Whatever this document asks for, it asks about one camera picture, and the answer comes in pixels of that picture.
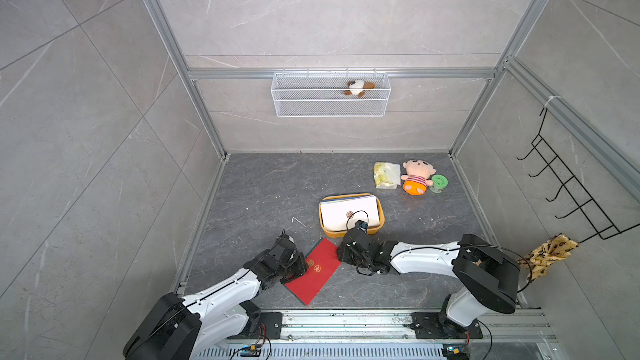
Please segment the red envelope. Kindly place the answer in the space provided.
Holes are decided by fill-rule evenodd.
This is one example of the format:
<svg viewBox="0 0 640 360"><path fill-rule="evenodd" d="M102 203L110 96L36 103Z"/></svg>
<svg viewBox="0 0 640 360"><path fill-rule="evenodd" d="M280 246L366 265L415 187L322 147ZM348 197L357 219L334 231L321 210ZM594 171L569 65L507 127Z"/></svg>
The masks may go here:
<svg viewBox="0 0 640 360"><path fill-rule="evenodd" d="M321 239L306 256L306 273L285 287L304 305L310 303L320 293L326 283L338 270L341 262L337 255L338 247L328 239Z"/></svg>

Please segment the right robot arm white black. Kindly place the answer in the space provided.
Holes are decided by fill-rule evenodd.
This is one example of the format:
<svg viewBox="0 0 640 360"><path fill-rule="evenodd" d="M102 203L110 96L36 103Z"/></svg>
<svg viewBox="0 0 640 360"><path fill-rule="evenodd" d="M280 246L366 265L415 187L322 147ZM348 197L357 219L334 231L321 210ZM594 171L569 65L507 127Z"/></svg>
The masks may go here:
<svg viewBox="0 0 640 360"><path fill-rule="evenodd" d="M358 221L344 235L337 256L361 275L428 273L460 281L463 287L446 296L439 313L412 315L416 332L456 338L478 327L479 318L489 311L512 314L516 310L518 262L473 234L443 244L380 243Z"/></svg>

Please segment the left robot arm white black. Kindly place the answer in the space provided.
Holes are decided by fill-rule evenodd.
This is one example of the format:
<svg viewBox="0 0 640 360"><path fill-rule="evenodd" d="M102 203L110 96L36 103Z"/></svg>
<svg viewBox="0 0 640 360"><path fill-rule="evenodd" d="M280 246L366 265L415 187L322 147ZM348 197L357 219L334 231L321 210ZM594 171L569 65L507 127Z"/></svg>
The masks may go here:
<svg viewBox="0 0 640 360"><path fill-rule="evenodd" d="M220 283L181 298L176 293L161 296L125 344L123 357L190 359L245 328L254 332L261 311L253 299L307 270L293 238L281 233L271 248Z"/></svg>

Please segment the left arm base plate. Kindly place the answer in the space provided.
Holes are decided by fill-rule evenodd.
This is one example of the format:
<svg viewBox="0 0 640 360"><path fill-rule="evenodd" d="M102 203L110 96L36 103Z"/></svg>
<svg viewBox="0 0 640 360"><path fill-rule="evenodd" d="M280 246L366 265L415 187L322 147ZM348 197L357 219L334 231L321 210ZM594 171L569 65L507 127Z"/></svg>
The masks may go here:
<svg viewBox="0 0 640 360"><path fill-rule="evenodd" d="M283 314L280 312L260 313L248 319L238 338L280 339L283 326Z"/></svg>

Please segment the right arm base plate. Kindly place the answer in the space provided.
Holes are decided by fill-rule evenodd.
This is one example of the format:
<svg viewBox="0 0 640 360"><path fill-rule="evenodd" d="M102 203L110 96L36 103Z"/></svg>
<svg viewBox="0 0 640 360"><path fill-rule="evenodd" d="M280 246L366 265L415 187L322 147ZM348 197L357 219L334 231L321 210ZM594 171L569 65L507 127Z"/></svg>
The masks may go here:
<svg viewBox="0 0 640 360"><path fill-rule="evenodd" d="M479 321L460 327L448 319L440 320L438 313L412 313L409 325L417 339L475 340L483 338Z"/></svg>

